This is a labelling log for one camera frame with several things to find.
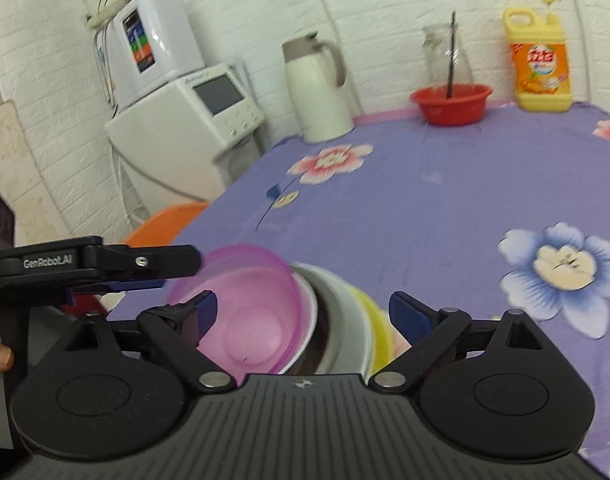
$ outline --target detergent bottle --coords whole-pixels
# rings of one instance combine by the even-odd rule
[[[549,11],[555,1],[543,0],[545,19],[529,7],[511,7],[502,16],[516,69],[516,100],[530,112],[565,112],[572,105],[565,33]]]

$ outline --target stack of bowls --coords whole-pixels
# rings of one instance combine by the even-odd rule
[[[247,374],[349,374],[365,379],[394,357],[392,327],[363,291],[320,267],[256,246],[204,257],[196,276],[178,280],[167,301],[203,290],[218,301],[216,321],[197,347],[240,384]]]

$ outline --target orange plastic stool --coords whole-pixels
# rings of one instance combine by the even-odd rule
[[[209,202],[190,202],[163,209],[125,238],[130,247],[169,245],[180,232],[207,209]]]

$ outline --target yellow bowl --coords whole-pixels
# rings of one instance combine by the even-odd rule
[[[370,318],[371,332],[373,334],[370,365],[370,376],[372,376],[394,359],[394,342],[389,318],[387,313],[381,310],[374,300],[360,290],[360,288],[351,286],[350,290],[360,300],[360,304]]]

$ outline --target orange label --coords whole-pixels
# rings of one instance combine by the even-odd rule
[[[529,94],[569,94],[565,43],[514,43],[516,91]]]

